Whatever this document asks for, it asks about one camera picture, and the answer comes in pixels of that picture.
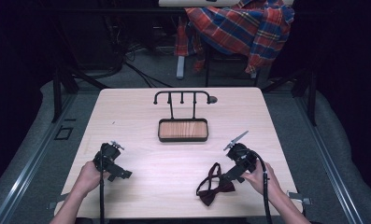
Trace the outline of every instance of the burgundy bow tie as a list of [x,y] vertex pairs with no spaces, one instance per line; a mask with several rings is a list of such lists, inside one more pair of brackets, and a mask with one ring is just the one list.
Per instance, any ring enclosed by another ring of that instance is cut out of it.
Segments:
[[[215,168],[218,167],[217,174],[214,175],[214,170]],[[227,181],[223,178],[221,178],[222,173],[221,173],[221,166],[219,163],[215,162],[215,164],[211,167],[211,169],[208,172],[208,177],[200,183],[199,187],[196,190],[196,195],[200,197],[202,202],[210,206],[211,203],[215,199],[215,195],[218,194],[219,192],[231,192],[235,191],[235,186],[231,181]],[[211,189],[211,180],[212,178],[218,177],[220,179],[220,182],[218,186],[215,189]],[[199,189],[208,181],[208,189],[207,190],[200,190]]]

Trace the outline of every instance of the wrist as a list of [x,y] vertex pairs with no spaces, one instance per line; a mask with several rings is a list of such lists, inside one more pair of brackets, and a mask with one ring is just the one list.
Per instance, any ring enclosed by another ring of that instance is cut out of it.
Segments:
[[75,198],[80,198],[80,199],[86,198],[87,194],[88,192],[85,192],[85,190],[82,190],[76,187],[73,187],[70,192],[70,195],[72,195]]
[[273,206],[279,205],[280,203],[290,200],[290,198],[282,190],[275,190],[273,192],[269,191],[268,199]]

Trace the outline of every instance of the dark background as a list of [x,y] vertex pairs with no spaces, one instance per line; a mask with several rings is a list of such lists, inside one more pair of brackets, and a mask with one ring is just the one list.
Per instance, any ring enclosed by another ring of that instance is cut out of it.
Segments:
[[[46,18],[27,8],[77,7],[65,1],[0,1],[0,176],[7,168],[41,105],[39,88],[51,81],[57,58],[78,69],[112,70],[126,51],[112,42],[107,21],[92,16]],[[78,1],[79,6],[100,7],[102,1]],[[109,2],[116,7],[134,7],[132,1]],[[137,7],[156,7],[157,1],[137,1]],[[313,66],[318,91],[330,102],[350,140],[352,159],[371,187],[371,1],[296,0],[296,12],[335,12],[325,16],[295,16],[292,33],[275,61],[271,77],[286,77],[300,68]],[[156,18],[161,24],[164,18]],[[138,18],[120,24],[136,24],[124,35],[146,48],[153,42],[151,22]],[[168,34],[172,27],[165,26]],[[321,42],[329,37],[323,57],[314,61]]]

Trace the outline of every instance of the gray floor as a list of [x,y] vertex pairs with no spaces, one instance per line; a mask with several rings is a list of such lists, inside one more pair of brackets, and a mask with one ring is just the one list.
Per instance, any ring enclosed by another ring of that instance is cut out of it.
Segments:
[[[176,79],[177,57],[173,56],[172,48],[158,48],[155,52],[140,50],[135,53],[135,59],[128,62],[174,87],[204,87],[204,73],[192,71],[193,61],[193,57],[187,59],[182,80]],[[238,65],[234,68],[227,64],[212,64],[212,76],[215,77],[235,70],[238,75],[231,77],[247,77]],[[270,83],[267,74],[267,70],[262,73],[259,87]],[[148,87],[126,65],[118,74],[98,80],[112,88]],[[0,223],[48,223],[51,220],[53,210],[47,209],[47,204],[54,202],[61,193],[98,97],[95,87],[80,79],[77,82],[80,86],[77,95],[64,92],[64,114],[56,124],[50,123],[53,118],[52,84],[41,89],[44,101],[39,114],[0,179]],[[221,84],[238,86],[251,82],[225,79]],[[318,94],[318,126],[311,126],[305,117],[305,101],[292,98],[291,86],[288,83],[266,93],[264,98],[295,185],[305,197],[313,200],[312,205],[306,205],[307,218],[321,223],[371,223],[371,189],[351,162],[350,145],[335,113]],[[72,130],[67,140],[54,140],[61,137],[56,136],[60,128]],[[34,172],[25,172],[27,168]],[[279,217],[274,220],[282,223]],[[249,217],[249,222],[265,223],[265,219]]]

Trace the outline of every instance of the forearm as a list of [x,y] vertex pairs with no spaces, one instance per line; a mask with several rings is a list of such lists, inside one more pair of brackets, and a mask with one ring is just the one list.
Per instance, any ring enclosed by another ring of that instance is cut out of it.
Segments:
[[71,191],[60,208],[57,215],[50,224],[73,224],[77,218],[77,213],[83,201],[84,194]]
[[269,201],[278,210],[285,223],[310,223],[284,192],[280,192],[272,198],[269,197]]

